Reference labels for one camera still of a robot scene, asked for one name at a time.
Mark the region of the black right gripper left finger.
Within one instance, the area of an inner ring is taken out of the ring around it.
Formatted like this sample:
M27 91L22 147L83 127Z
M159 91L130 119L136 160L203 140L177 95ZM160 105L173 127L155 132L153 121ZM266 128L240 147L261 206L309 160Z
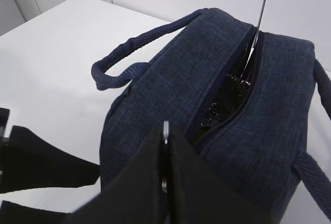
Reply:
M133 158L101 193L64 223L165 223L162 133L152 129Z

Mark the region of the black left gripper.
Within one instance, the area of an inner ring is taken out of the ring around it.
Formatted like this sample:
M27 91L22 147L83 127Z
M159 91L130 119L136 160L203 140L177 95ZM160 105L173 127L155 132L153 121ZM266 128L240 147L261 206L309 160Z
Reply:
M99 166L49 144L25 127L4 137L10 110L1 108L1 192L79 188L96 183Z

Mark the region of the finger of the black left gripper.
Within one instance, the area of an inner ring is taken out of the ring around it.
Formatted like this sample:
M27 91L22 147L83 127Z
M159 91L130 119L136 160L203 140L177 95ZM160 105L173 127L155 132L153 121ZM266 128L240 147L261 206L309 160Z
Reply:
M54 212L22 206L9 201L1 203L1 223L61 223L70 213Z

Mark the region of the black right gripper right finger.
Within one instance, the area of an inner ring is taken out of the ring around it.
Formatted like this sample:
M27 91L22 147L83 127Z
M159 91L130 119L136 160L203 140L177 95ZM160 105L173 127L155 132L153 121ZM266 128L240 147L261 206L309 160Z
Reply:
M224 184L181 130L168 133L170 223L263 223L264 212Z

